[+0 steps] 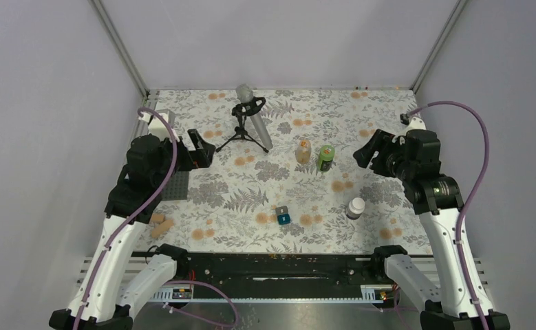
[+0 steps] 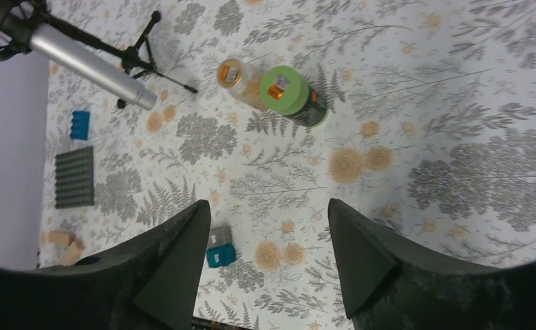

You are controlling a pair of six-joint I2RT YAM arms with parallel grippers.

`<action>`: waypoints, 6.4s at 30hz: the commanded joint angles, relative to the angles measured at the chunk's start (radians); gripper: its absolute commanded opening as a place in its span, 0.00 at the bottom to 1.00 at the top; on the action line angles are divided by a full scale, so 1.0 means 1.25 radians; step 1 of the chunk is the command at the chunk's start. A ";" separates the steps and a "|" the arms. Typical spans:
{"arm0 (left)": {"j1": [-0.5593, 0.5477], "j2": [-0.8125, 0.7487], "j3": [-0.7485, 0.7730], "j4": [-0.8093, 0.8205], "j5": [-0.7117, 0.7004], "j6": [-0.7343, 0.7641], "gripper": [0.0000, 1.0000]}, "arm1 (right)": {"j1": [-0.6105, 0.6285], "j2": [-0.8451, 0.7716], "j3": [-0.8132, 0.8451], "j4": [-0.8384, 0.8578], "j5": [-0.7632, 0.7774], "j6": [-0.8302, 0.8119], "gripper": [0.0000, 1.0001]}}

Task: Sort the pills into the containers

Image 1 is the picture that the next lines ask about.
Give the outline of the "white cap pill bottle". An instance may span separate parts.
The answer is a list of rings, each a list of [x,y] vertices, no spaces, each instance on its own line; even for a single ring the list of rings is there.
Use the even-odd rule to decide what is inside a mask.
[[[363,214],[364,209],[365,201],[360,197],[355,197],[347,204],[345,215],[349,219],[356,220]]]

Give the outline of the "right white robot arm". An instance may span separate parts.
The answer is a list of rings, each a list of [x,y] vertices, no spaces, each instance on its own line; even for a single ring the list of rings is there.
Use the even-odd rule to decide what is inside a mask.
[[[435,286],[399,245],[377,247],[370,272],[377,282],[392,281],[411,299],[423,329],[510,329],[508,316],[494,310],[464,246],[465,204],[457,182],[440,172],[440,147],[432,131],[413,129],[397,136],[378,129],[353,154],[361,168],[401,181],[430,242],[440,284]]]

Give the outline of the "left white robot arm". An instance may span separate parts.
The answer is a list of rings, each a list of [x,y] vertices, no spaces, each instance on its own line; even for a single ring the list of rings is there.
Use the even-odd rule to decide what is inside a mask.
[[[195,129],[188,135],[193,150],[182,138],[148,134],[135,138],[127,151],[116,185],[110,191],[100,241],[81,286],[68,307],[52,312],[53,329],[131,329],[134,319],[163,282],[182,282],[189,275],[186,251],[164,245],[153,265],[134,278],[126,292],[120,285],[141,232],[161,201],[160,192],[177,172],[208,168],[215,146]]]

